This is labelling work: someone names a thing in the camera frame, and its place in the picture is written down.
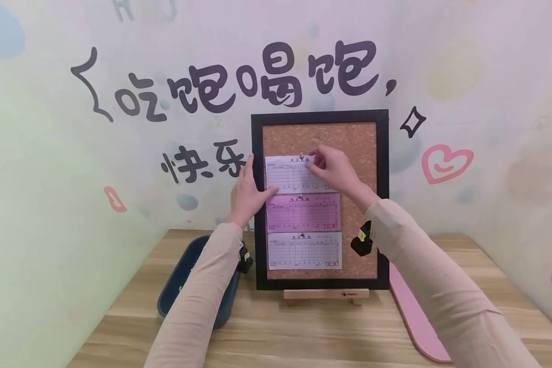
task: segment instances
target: hand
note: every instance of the hand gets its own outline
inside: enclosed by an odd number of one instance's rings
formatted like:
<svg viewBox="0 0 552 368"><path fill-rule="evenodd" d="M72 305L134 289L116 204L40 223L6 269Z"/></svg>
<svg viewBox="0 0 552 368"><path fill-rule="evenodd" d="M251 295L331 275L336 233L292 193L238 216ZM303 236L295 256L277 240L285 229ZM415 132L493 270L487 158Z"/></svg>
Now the hand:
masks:
<svg viewBox="0 0 552 368"><path fill-rule="evenodd" d="M248 225L264 203L279 190L279 187L271 187L263 192L258 191L254 181L253 163L254 154L251 154L241 170L236 185L231 190L231 212L225 218L225 222L233 222L242 229Z"/></svg>
<svg viewBox="0 0 552 368"><path fill-rule="evenodd" d="M315 156L313 163L307 163L308 170L332 189L347 195L362 213L380 200L372 189L360 181L356 170L342 151L321 145L308 155Z"/></svg>

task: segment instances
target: paper form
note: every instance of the paper form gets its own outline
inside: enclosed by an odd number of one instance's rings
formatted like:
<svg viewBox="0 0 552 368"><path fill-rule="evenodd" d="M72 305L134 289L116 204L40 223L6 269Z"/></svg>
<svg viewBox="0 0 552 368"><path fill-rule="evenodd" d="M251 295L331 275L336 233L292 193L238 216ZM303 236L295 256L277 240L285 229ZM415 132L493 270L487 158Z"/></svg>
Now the paper form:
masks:
<svg viewBox="0 0 552 368"><path fill-rule="evenodd" d="M268 234L270 270L341 270L341 232Z"/></svg>
<svg viewBox="0 0 552 368"><path fill-rule="evenodd" d="M335 192L305 167L314 159L314 156L266 156L268 187L279 186L279 194Z"/></svg>
<svg viewBox="0 0 552 368"><path fill-rule="evenodd" d="M266 202L268 233L341 231L341 194L284 194Z"/></svg>

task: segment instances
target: black frame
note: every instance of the black frame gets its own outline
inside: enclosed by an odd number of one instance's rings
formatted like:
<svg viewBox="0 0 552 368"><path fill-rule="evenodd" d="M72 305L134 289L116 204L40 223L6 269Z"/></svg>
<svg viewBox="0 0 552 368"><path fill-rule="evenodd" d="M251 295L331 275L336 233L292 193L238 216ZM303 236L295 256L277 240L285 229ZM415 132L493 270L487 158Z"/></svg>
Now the black frame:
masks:
<svg viewBox="0 0 552 368"><path fill-rule="evenodd" d="M287 124L339 124L376 123L377 194L389 197L388 172L388 110L323 111L265 113L251 116L251 143L254 153L254 179L258 190L264 182L264 125ZM390 288L388 259L378 251L376 279L268 279L266 206L262 206L254 218L256 236L256 288L257 290L285 290L311 288Z"/></svg>

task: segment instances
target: pink board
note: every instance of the pink board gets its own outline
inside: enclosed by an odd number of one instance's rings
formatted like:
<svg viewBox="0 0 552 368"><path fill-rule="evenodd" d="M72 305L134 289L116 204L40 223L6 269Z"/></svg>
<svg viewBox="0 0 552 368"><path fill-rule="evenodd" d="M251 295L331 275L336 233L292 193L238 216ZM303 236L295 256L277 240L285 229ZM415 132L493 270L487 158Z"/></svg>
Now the pink board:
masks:
<svg viewBox="0 0 552 368"><path fill-rule="evenodd" d="M275 195L266 203L268 233L340 232L339 193Z"/></svg>
<svg viewBox="0 0 552 368"><path fill-rule="evenodd" d="M450 356L395 265L391 263L389 270L390 289L395 296L397 307L403 315L413 344L429 359L438 363L451 363Z"/></svg>

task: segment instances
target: pink heart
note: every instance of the pink heart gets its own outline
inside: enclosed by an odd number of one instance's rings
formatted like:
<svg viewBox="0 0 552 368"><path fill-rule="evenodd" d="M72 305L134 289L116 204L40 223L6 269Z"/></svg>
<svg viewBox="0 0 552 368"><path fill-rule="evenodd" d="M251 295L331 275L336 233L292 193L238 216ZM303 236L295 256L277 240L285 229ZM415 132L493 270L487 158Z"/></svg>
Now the pink heart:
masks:
<svg viewBox="0 0 552 368"><path fill-rule="evenodd" d="M108 197L108 202L110 203L110 207L113 210L115 210L116 212L126 212L127 211L127 208L121 202L121 199L117 195L117 191L114 190L113 187L105 186L104 187L104 193L106 194L106 197Z"/></svg>
<svg viewBox="0 0 552 368"><path fill-rule="evenodd" d="M432 153L435 151L442 151L444 154L444 163L448 163L451 160L457 158L458 156L465 156L466 162L464 165L462 165L461 168L454 171L451 174L443 175L437 178L434 178L434 176L431 174L431 168L429 165L429 157ZM444 181L448 181L450 179L454 179L461 175L466 169L470 166L472 163L472 159L474 158L474 152L471 150L458 150L455 152L452 152L451 148L447 146L446 144L436 144L435 146L431 146L430 148L427 148L427 151L423 152L422 156L422 168L423 168L423 174L425 175L425 178L427 179L427 182L431 185L435 185L436 183L441 183ZM434 169L436 171L439 171L440 173L446 173L448 168L442 168L439 165L435 165Z"/></svg>

